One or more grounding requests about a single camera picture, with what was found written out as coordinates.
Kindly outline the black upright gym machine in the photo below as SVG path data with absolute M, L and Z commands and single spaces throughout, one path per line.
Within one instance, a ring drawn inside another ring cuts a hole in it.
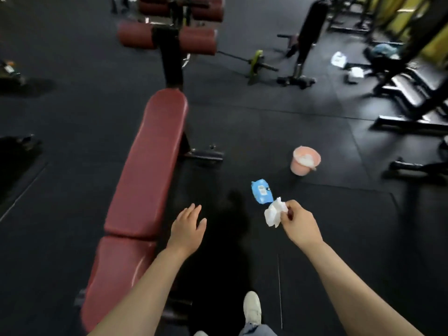
M 288 39 L 288 51 L 285 55 L 287 59 L 298 53 L 293 74 L 287 77 L 277 77 L 276 81 L 278 84 L 283 86 L 297 85 L 301 90 L 304 90 L 316 83 L 317 80 L 315 78 L 303 75 L 303 69 L 311 49 L 319 40 L 330 5 L 330 0 L 314 1 L 299 33 L 291 35 L 277 34 L 278 38 Z

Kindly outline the person's left hand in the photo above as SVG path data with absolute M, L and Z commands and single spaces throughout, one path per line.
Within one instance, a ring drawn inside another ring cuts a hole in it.
M 198 238 L 196 232 L 201 210 L 201 205 L 192 203 L 188 208 L 184 208 L 172 223 L 166 249 L 183 261 L 197 251 L 203 240 Z

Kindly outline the blue wet wipe pack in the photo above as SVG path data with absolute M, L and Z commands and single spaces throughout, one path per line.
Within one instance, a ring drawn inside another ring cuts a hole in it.
M 274 201 L 269 184 L 264 179 L 251 182 L 251 191 L 255 200 L 264 205 Z

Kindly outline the white wet wipe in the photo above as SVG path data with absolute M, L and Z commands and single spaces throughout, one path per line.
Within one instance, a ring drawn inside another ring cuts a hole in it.
M 269 227 L 277 228 L 281 223 L 281 214 L 288 213 L 288 207 L 285 202 L 282 201 L 281 197 L 277 197 L 269 207 L 264 211 L 264 217 L 266 224 Z

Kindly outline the blue cloth bundle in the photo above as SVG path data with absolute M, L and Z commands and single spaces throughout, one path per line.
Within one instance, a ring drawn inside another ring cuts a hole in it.
M 386 43 L 380 43 L 375 45 L 371 49 L 371 56 L 372 58 L 386 58 L 386 59 L 392 59 L 392 60 L 399 60 L 400 59 L 400 51 L 397 47 L 386 44 Z

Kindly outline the black weight rack frame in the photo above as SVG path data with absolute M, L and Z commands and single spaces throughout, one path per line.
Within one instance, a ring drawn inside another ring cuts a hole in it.
M 374 53 L 373 48 L 365 50 L 365 56 L 369 57 L 370 64 L 345 62 L 343 70 L 347 70 L 346 80 L 352 71 L 360 71 L 363 77 L 377 75 L 378 84 L 372 90 L 372 95 L 389 95 L 401 98 L 401 102 L 407 106 L 404 116 L 380 115 L 374 121 L 372 127 L 396 127 L 403 130 L 440 131 L 448 134 L 448 122 L 426 120 L 424 117 L 440 107 L 448 99 L 448 77 L 440 86 L 433 90 L 429 97 L 416 103 L 407 98 L 406 90 L 400 84 L 390 85 L 391 82 L 400 80 L 405 72 L 409 71 L 409 63 L 430 41 L 448 24 L 448 0 L 433 0 L 426 12 L 417 18 L 412 25 L 411 37 L 408 43 L 400 51 L 399 59 L 392 59 L 386 55 Z

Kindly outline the person's jeans leg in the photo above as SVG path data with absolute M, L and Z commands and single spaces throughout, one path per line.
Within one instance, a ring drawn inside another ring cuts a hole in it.
M 238 336 L 278 336 L 272 328 L 266 324 L 254 324 L 247 322 Z

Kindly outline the black machine foot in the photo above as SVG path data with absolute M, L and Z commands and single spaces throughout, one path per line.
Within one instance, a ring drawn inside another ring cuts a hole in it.
M 407 163 L 403 158 L 399 157 L 397 160 L 392 161 L 388 170 L 393 172 L 398 171 L 412 171 L 421 172 L 426 175 L 436 176 L 445 175 L 448 176 L 448 135 L 445 135 L 438 146 L 438 156 L 440 158 L 439 162 L 418 164 L 418 163 Z

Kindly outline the red roller pad machine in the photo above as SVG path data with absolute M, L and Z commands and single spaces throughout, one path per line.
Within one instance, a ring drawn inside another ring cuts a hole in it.
M 190 26 L 192 22 L 221 23 L 225 0 L 110 0 L 111 13 L 140 23 Z

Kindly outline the white plastic bag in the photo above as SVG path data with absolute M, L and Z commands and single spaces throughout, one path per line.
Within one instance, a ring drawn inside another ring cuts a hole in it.
M 345 54 L 340 51 L 337 51 L 331 58 L 330 63 L 334 67 L 338 67 L 340 69 L 345 69 L 348 62 L 348 58 Z

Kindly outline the person's right forearm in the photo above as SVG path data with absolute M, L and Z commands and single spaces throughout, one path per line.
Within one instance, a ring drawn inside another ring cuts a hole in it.
M 300 248 L 317 271 L 348 336 L 424 336 L 324 241 Z

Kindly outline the person's right hand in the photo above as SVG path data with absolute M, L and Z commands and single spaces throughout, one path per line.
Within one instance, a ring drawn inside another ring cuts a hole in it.
M 294 220 L 289 221 L 287 213 L 281 214 L 281 224 L 288 238 L 304 253 L 324 244 L 321 232 L 313 214 L 296 200 L 285 202 L 294 210 Z

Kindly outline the person's left forearm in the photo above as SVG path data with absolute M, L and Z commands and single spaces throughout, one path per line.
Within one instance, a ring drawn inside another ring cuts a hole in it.
M 195 248 L 171 245 L 88 336 L 154 336 L 178 271 Z

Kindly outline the white shoe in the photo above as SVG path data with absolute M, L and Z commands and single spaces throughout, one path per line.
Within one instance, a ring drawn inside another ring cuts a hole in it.
M 243 313 L 246 324 L 261 325 L 262 310 L 259 296 L 254 291 L 249 291 L 243 300 Z

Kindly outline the pink bucket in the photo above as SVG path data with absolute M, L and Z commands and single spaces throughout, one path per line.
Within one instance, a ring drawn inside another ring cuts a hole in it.
M 306 176 L 316 171 L 321 163 L 320 154 L 307 146 L 299 146 L 293 151 L 290 171 L 297 176 Z

